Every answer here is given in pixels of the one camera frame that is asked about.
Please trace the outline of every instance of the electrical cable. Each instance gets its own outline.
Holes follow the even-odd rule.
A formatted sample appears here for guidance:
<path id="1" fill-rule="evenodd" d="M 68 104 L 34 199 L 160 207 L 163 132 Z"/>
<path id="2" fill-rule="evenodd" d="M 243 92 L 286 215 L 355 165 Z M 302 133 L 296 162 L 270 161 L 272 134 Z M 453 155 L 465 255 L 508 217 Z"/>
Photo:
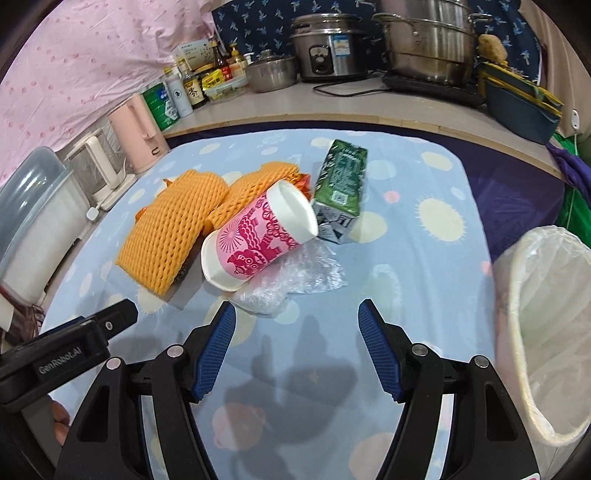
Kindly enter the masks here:
<path id="1" fill-rule="evenodd" d="M 579 156 L 579 149 L 577 148 L 577 134 L 574 135 L 574 154 Z M 569 215 L 566 219 L 566 229 L 567 230 L 569 230 L 570 218 L 571 218 L 571 215 L 573 214 L 573 205 L 574 205 L 574 190 L 571 191 L 571 195 L 570 195 Z"/>
<path id="2" fill-rule="evenodd" d="M 344 85 L 346 83 L 362 82 L 363 80 L 367 80 L 367 79 L 371 78 L 374 73 L 383 74 L 386 72 L 384 70 L 370 70 L 367 74 L 367 77 L 365 77 L 364 79 L 361 79 L 361 80 L 341 80 L 341 81 L 330 82 L 330 83 L 322 83 L 320 85 L 315 85 L 312 88 L 312 90 L 317 93 L 324 93 L 325 95 L 330 95 L 333 97 L 341 97 L 341 98 L 357 97 L 357 96 L 361 96 L 361 95 L 367 95 L 369 93 L 388 92 L 389 88 L 387 88 L 387 87 L 374 88 L 371 90 L 364 90 L 362 92 L 353 92 L 353 93 L 336 93 L 336 92 L 329 92 L 328 90 L 323 90 L 323 88 L 325 88 L 325 87 L 334 87 L 337 85 Z"/>

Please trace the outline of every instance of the green juice carton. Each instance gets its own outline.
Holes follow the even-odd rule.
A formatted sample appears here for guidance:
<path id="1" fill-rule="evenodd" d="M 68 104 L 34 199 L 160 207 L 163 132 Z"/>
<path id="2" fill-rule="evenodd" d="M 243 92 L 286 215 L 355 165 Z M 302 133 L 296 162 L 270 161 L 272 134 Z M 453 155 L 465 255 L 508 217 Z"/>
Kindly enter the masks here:
<path id="1" fill-rule="evenodd" d="M 365 148 L 342 140 L 330 147 L 314 188 L 320 238 L 341 244 L 353 228 L 361 213 L 367 158 Z"/>

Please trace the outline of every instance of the human hand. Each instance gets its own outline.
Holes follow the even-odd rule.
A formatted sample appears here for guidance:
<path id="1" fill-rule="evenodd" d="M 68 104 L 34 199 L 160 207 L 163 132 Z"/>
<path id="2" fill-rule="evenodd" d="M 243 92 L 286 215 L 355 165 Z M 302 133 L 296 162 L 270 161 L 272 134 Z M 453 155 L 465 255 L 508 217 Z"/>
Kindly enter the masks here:
<path id="1" fill-rule="evenodd" d="M 53 433 L 60 445 L 64 445 L 66 436 L 70 431 L 70 414 L 66 411 L 61 403 L 53 400 L 51 402 L 51 413 L 55 420 L 53 424 Z"/>

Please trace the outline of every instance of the light blue tablecloth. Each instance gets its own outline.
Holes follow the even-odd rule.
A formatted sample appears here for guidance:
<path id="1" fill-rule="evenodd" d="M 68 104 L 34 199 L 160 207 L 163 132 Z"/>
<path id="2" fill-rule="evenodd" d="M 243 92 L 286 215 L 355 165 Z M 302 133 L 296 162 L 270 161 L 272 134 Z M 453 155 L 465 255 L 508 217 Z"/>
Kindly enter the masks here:
<path id="1" fill-rule="evenodd" d="M 163 178 L 189 168 L 229 181 L 270 160 L 314 175 L 331 141 L 369 150 L 363 214 L 352 237 L 333 245 L 349 282 L 292 296 L 275 318 L 238 311 L 217 383 L 195 409 L 220 480 L 373 480 L 402 407 L 381 389 L 357 325 L 372 298 L 387 322 L 448 358 L 493 357 L 493 282 L 478 211 L 461 162 L 440 145 L 380 132 L 299 129 L 200 140 L 173 150 L 119 201 L 76 258 L 44 330 L 123 297 L 137 325 L 111 341 L 127 362 L 153 358 L 210 321 L 220 292 L 204 285 L 179 310 L 138 288 L 113 261 L 135 213 Z M 74 414 L 98 369 L 54 392 Z M 439 478 L 452 402 L 445 398 L 429 478 Z M 153 411 L 145 415 L 156 478 L 163 478 Z"/>

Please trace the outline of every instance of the condiment bottle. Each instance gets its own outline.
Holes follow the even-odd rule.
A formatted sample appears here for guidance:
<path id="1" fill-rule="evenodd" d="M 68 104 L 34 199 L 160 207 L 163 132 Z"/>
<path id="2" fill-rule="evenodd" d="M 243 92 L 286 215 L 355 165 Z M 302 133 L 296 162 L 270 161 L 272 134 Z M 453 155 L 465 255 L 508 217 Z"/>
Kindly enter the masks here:
<path id="1" fill-rule="evenodd" d="M 244 58 L 246 58 L 246 64 L 250 65 L 254 60 L 252 59 L 255 56 L 254 52 L 245 53 Z"/>
<path id="2" fill-rule="evenodd" d="M 191 102 L 193 109 L 205 105 L 207 103 L 207 97 L 201 90 L 199 76 L 196 73 L 191 72 L 185 59 L 179 61 L 178 69 L 181 71 L 181 80 L 183 81 L 183 86 L 187 91 L 189 102 Z"/>
<path id="3" fill-rule="evenodd" d="M 232 71 L 232 77 L 242 77 L 244 75 L 244 69 L 248 65 L 244 56 L 236 48 L 236 44 L 230 44 L 232 49 L 232 58 L 230 59 L 230 70 Z"/>
<path id="4" fill-rule="evenodd" d="M 181 81 L 176 66 L 174 66 L 174 69 L 171 67 L 166 67 L 164 69 L 164 82 L 168 87 L 168 91 L 173 99 L 174 106 L 178 110 L 179 116 L 184 118 L 193 113 L 193 107 L 191 106 L 191 102 L 189 101 L 189 97 L 184 89 L 183 82 Z"/>
<path id="5" fill-rule="evenodd" d="M 217 47 L 217 41 L 213 39 L 210 40 L 209 46 L 213 51 L 213 65 L 215 68 L 222 71 L 224 81 L 232 80 L 232 71 L 230 70 L 230 65 L 228 65 L 228 62 L 219 51 L 219 48 Z"/>

